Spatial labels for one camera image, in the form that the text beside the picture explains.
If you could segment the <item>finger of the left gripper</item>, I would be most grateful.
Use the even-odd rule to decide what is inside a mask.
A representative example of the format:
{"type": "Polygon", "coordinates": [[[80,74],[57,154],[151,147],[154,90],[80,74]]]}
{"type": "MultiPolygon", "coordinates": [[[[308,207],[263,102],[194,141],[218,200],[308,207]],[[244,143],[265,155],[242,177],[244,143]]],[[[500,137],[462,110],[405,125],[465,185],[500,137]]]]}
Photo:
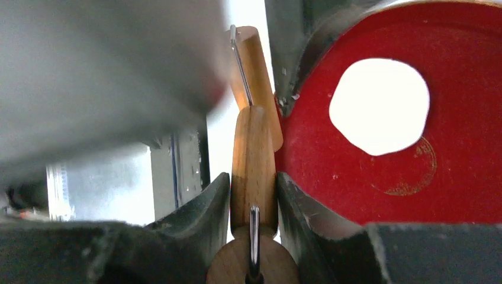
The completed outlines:
{"type": "Polygon", "coordinates": [[[292,112],[312,69],[343,32],[388,1],[265,1],[276,98],[292,112]]]}

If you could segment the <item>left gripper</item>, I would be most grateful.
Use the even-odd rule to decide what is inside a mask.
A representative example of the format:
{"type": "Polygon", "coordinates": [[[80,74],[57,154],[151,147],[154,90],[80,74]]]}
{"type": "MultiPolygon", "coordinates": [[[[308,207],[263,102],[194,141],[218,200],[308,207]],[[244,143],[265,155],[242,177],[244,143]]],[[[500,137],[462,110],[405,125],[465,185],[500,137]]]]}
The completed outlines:
{"type": "Polygon", "coordinates": [[[221,1],[2,1],[1,186],[201,124],[225,40],[221,1]]]}

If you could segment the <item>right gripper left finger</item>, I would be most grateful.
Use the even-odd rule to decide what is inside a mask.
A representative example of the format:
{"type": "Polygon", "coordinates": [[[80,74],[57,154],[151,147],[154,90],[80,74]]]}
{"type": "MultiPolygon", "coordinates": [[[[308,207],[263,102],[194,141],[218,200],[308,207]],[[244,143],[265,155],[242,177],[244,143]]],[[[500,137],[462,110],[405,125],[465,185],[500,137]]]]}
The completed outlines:
{"type": "Polygon", "coordinates": [[[204,283],[226,243],[230,177],[149,225],[35,222],[1,225],[2,283],[204,283]]]}

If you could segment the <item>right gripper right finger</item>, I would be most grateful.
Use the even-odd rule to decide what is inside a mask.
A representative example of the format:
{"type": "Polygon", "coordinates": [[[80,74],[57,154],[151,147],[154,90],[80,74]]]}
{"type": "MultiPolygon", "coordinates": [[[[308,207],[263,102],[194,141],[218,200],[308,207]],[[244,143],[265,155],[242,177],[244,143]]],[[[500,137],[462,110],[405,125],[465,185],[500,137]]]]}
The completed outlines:
{"type": "Polygon", "coordinates": [[[282,245],[301,283],[500,283],[501,225],[358,225],[276,177],[282,245]]]}

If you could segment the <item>wooden dough roller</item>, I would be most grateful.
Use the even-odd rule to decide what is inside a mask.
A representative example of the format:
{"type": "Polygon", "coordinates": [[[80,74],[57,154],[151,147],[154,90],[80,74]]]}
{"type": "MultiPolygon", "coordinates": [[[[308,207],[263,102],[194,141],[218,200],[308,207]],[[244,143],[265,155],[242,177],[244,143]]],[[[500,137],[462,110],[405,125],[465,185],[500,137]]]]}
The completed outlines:
{"type": "Polygon", "coordinates": [[[207,283],[298,283],[297,265],[275,241],[275,153],[284,139],[258,29],[232,25],[230,86],[239,107],[230,185],[233,239],[214,256],[207,283]]]}

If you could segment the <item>round red plate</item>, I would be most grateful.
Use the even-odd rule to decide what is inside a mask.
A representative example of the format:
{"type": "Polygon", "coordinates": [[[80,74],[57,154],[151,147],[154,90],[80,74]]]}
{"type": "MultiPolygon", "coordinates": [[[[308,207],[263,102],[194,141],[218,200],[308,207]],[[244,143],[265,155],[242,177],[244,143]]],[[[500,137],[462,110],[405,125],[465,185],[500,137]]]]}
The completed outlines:
{"type": "Polygon", "coordinates": [[[343,217],[367,222],[501,222],[501,3],[413,1],[335,18],[332,39],[282,120],[276,168],[343,217]],[[424,133],[378,157],[330,122],[344,70],[370,57],[414,67],[431,96],[424,133]]]}

